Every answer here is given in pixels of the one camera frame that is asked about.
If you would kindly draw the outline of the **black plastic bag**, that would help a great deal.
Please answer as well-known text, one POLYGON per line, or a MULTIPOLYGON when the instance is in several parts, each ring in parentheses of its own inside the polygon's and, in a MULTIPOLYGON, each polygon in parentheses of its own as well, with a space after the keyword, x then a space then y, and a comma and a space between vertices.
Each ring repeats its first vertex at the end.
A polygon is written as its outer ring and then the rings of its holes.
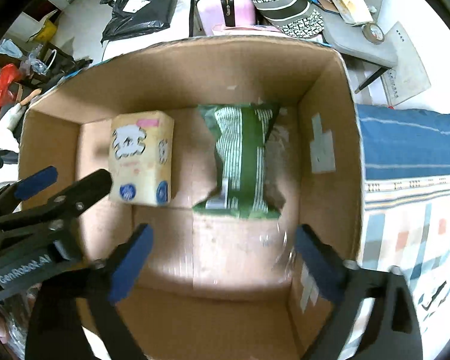
POLYGON ((170 27, 178 0, 100 0, 112 8, 101 40, 118 41, 158 33, 170 27))

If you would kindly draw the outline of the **plaid checkered tablecloth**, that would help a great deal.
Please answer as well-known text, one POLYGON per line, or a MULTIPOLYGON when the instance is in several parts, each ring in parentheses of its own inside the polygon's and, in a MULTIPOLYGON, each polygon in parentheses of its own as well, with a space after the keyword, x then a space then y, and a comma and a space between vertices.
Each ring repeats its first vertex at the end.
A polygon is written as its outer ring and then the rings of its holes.
POLYGON ((425 359, 450 340, 450 175, 367 180, 358 264, 399 267, 415 305, 425 359))

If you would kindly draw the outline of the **green snack bag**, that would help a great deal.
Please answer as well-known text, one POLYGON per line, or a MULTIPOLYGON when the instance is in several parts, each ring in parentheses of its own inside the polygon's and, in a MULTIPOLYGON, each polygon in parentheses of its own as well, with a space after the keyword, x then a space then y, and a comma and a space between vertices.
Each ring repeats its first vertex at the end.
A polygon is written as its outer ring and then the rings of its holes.
POLYGON ((278 219, 265 200, 266 143, 280 111, 276 103, 201 105, 214 138, 217 187, 193 210, 238 219, 278 219))

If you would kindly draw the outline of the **open cardboard milk box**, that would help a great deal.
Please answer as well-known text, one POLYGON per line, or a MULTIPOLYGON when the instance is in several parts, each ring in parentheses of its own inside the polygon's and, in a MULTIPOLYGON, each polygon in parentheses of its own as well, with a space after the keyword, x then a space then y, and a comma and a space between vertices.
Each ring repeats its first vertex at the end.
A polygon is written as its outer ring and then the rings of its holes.
POLYGON ((362 229, 362 148, 353 96, 334 49, 284 37, 197 37, 90 67, 26 112, 20 177, 54 166, 51 196, 107 168, 111 122, 160 110, 175 122, 171 200, 103 199, 79 218, 87 259, 106 258, 141 223, 153 250, 118 310, 151 359, 299 359, 332 305, 305 293, 295 231, 308 224, 344 259, 362 229), (217 184, 215 141, 201 104, 280 104, 266 145, 265 194, 277 220, 207 216, 193 208, 217 184))

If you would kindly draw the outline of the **white leather chair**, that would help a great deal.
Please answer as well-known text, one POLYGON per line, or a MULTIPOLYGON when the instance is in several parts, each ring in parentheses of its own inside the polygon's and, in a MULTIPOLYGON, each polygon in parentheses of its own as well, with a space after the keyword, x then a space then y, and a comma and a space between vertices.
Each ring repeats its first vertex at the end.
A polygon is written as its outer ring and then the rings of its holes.
POLYGON ((100 0, 112 9, 100 43, 107 60, 201 33, 194 0, 100 0))

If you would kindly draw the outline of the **grey floor chair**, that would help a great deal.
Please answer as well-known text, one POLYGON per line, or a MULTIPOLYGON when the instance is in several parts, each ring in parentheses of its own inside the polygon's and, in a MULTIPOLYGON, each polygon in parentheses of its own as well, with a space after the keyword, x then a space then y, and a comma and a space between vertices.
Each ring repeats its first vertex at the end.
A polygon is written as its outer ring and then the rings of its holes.
MULTIPOLYGON (((380 9, 383 0, 364 0, 369 8, 375 8, 372 13, 373 22, 378 25, 380 9)), ((385 36, 385 41, 375 45, 368 41, 362 33, 362 25, 346 24, 339 13, 320 8, 323 19, 322 35, 326 43, 340 53, 374 63, 383 68, 393 68, 398 57, 393 43, 385 36)))

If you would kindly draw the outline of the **pink suitcase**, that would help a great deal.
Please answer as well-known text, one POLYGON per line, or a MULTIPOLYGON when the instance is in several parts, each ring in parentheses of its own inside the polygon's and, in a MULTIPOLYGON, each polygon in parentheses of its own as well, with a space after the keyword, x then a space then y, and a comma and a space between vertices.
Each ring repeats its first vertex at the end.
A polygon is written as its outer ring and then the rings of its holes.
POLYGON ((255 6, 251 0, 195 0, 205 35, 213 36, 223 28, 255 25, 255 6))

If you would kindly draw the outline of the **tape roll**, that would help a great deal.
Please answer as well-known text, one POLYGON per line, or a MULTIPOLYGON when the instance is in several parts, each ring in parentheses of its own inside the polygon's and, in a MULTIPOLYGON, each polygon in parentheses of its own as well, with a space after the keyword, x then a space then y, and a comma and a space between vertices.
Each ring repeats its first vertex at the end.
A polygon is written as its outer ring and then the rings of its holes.
POLYGON ((362 26, 364 37, 375 45, 379 45, 385 41, 385 35, 381 28, 375 23, 366 23, 362 26))

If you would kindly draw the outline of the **yellow tissue pack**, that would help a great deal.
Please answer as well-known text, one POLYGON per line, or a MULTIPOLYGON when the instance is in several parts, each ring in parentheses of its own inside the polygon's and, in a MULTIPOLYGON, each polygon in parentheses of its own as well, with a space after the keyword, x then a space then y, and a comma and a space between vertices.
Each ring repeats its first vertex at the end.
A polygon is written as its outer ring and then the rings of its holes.
POLYGON ((175 121, 162 111, 121 114, 112 120, 111 201, 142 206, 170 202, 174 127, 175 121))

